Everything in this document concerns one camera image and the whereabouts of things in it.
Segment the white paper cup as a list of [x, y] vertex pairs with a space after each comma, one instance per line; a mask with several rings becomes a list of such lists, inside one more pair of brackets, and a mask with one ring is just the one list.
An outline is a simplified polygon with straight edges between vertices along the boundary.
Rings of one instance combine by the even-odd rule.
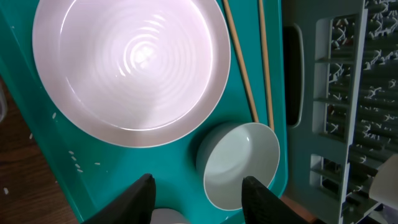
[[397, 166], [397, 154], [394, 154], [380, 166], [369, 189], [371, 199], [395, 210], [397, 210], [398, 191]]

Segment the small white bowl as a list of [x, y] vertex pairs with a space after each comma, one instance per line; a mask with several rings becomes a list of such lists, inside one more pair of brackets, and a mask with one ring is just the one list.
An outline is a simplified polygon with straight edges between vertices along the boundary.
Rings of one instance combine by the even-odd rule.
[[262, 123], [223, 123], [205, 134], [195, 167], [208, 201], [224, 211], [242, 209], [242, 182], [253, 176], [265, 187], [275, 179], [280, 144]]

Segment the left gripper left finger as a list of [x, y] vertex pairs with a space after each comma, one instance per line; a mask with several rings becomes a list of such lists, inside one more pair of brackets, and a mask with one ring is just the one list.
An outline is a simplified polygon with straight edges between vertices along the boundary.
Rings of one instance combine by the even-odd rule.
[[83, 224], [149, 224], [155, 197], [155, 179], [151, 174], [144, 174]]

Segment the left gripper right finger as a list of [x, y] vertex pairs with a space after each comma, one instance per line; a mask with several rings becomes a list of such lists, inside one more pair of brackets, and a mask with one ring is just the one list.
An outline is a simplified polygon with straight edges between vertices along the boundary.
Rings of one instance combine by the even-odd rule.
[[241, 203], [246, 224], [307, 224], [253, 176], [242, 182]]

